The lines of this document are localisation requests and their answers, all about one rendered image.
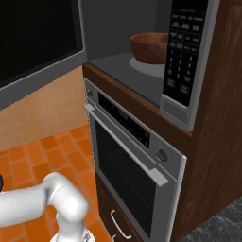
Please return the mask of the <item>black glass oven door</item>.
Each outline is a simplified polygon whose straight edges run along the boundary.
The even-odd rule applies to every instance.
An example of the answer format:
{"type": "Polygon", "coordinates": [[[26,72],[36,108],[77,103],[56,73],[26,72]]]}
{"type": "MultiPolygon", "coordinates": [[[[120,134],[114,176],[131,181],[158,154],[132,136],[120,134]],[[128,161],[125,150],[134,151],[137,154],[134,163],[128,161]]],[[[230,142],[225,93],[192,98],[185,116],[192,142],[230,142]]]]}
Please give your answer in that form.
{"type": "MultiPolygon", "coordinates": [[[[111,129],[115,125],[105,115],[99,112],[97,115],[111,129]]],[[[169,242],[174,181],[157,169],[145,153],[146,166],[155,167],[168,179],[167,184],[159,187],[91,115],[89,118],[95,168],[100,179],[144,242],[169,242]]]]}

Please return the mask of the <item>grey round microwave turntable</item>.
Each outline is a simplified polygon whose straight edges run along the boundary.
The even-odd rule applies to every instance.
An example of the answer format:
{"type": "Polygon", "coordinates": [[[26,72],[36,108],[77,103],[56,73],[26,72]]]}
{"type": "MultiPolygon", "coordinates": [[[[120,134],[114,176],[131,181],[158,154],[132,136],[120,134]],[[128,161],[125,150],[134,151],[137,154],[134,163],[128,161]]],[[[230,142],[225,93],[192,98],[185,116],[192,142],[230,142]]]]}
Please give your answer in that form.
{"type": "Polygon", "coordinates": [[[136,58],[130,59],[130,66],[143,74],[156,77],[156,78],[163,78],[164,77],[164,64],[149,64],[149,63],[142,63],[138,61],[136,58]]]}

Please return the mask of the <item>grey microwave oven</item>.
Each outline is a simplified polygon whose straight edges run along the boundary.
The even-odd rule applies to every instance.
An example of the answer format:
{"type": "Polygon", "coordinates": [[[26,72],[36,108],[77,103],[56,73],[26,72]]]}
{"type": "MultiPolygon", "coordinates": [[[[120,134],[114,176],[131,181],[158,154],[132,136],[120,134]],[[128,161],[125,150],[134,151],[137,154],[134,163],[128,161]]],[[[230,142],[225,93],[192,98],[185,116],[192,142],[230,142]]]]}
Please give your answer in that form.
{"type": "Polygon", "coordinates": [[[81,1],[87,61],[192,130],[219,0],[81,1]],[[130,38],[146,32],[168,34],[163,78],[130,66],[130,38]]]}

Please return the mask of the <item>dark wood drawer front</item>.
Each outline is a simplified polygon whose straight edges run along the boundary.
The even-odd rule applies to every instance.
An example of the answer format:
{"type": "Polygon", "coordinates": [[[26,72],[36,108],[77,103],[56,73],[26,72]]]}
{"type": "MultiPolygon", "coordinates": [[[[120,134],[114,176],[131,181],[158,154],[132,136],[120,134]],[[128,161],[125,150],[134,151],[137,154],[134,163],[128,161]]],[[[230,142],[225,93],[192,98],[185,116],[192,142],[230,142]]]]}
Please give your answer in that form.
{"type": "Polygon", "coordinates": [[[98,174],[95,180],[99,214],[112,242],[144,242],[98,174]]]}

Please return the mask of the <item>stainless steel wall oven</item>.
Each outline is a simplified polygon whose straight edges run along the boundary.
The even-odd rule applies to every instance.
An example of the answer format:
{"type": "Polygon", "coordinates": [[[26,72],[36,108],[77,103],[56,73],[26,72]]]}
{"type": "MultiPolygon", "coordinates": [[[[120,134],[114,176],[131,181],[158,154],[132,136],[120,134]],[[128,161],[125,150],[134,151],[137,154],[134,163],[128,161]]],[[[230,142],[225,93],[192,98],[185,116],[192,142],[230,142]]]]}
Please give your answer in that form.
{"type": "Polygon", "coordinates": [[[112,242],[171,242],[186,156],[84,83],[99,213],[112,242]]]}

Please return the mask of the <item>brown wooden bowl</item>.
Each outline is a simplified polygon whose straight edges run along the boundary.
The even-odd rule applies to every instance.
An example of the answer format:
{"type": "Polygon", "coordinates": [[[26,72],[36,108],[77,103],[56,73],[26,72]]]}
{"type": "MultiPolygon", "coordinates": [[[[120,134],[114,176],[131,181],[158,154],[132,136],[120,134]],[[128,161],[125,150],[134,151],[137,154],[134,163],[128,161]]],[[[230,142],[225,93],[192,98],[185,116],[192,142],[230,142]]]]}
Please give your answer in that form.
{"type": "Polygon", "coordinates": [[[134,58],[148,64],[165,64],[167,42],[168,34],[163,32],[139,33],[130,38],[134,58]]]}

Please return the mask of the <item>dark wood cabinet housing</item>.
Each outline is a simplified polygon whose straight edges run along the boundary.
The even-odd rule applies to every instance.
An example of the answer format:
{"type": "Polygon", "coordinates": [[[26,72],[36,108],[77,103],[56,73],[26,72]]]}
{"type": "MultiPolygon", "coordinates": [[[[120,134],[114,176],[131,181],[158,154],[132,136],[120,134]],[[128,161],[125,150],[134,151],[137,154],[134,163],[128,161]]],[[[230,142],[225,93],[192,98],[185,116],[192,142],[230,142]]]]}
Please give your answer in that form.
{"type": "Polygon", "coordinates": [[[88,63],[85,80],[172,147],[186,165],[171,242],[242,197],[242,0],[219,0],[194,127],[183,130],[159,107],[88,63]]]}

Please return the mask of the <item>black glass microwave door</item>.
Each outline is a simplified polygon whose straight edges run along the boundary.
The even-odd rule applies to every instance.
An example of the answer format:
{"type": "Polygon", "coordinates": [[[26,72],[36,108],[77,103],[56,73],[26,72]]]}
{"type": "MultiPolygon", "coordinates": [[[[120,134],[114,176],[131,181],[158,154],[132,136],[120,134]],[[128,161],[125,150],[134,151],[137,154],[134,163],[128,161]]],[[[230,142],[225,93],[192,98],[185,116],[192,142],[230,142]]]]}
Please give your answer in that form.
{"type": "Polygon", "coordinates": [[[86,61],[81,0],[0,0],[0,111],[86,61]]]}

